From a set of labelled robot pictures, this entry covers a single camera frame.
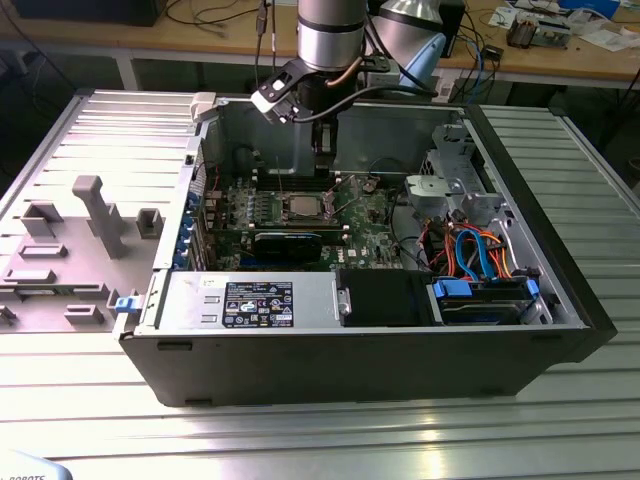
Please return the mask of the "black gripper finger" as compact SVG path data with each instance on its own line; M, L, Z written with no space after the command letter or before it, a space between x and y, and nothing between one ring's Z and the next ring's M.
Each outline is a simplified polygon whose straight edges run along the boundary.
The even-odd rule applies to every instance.
M320 119L312 124L311 147L314 175L327 177L337 155L338 120Z

